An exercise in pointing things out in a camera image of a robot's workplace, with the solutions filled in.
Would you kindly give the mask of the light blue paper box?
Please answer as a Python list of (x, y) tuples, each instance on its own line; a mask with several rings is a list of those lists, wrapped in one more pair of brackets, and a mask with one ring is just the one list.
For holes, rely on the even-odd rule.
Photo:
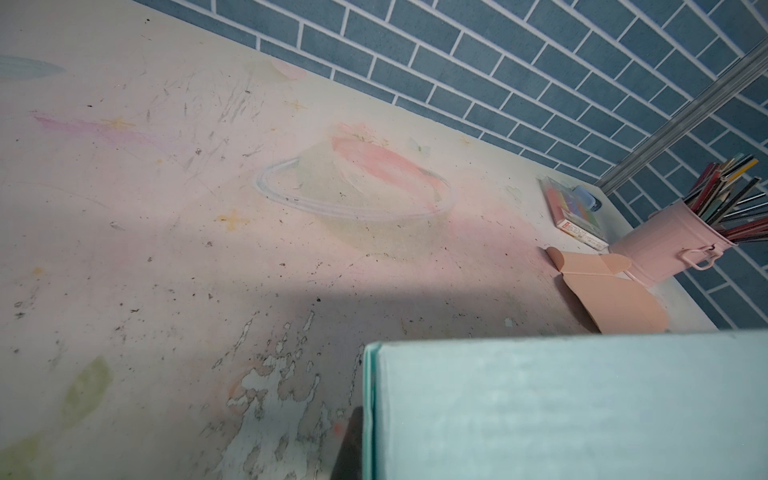
[(763, 479), (767, 335), (378, 342), (367, 479)]

